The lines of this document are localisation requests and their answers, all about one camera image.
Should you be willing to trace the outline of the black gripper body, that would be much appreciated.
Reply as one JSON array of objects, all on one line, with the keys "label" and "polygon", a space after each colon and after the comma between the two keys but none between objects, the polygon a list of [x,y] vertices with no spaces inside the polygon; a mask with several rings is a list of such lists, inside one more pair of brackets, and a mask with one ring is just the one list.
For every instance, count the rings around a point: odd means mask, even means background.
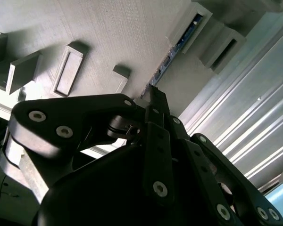
[{"label": "black gripper body", "polygon": [[60,179],[42,200],[35,226],[236,226],[224,219],[182,155],[172,158],[175,201],[167,207],[145,194],[144,151],[121,147]]}]

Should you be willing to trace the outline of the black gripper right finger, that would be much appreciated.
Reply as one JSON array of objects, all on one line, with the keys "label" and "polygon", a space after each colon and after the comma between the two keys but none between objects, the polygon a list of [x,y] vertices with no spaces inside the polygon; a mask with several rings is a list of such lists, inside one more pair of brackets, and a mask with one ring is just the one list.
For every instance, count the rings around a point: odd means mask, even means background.
[{"label": "black gripper right finger", "polygon": [[189,136],[170,117],[170,134],[186,184],[190,207],[207,226],[282,226],[274,205],[203,134]]}]

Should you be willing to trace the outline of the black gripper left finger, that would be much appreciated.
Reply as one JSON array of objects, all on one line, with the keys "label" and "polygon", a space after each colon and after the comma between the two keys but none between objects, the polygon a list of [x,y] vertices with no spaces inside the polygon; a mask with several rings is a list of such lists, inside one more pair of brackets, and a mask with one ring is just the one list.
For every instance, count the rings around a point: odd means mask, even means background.
[{"label": "black gripper left finger", "polygon": [[170,133],[165,125],[169,115],[166,95],[151,87],[147,107],[123,94],[25,101],[13,108],[9,129],[38,163],[62,170],[58,181],[71,174],[68,167],[77,152],[123,138],[127,141],[123,147],[138,146],[144,151],[145,194],[157,195],[159,205],[170,206],[175,192]]}]

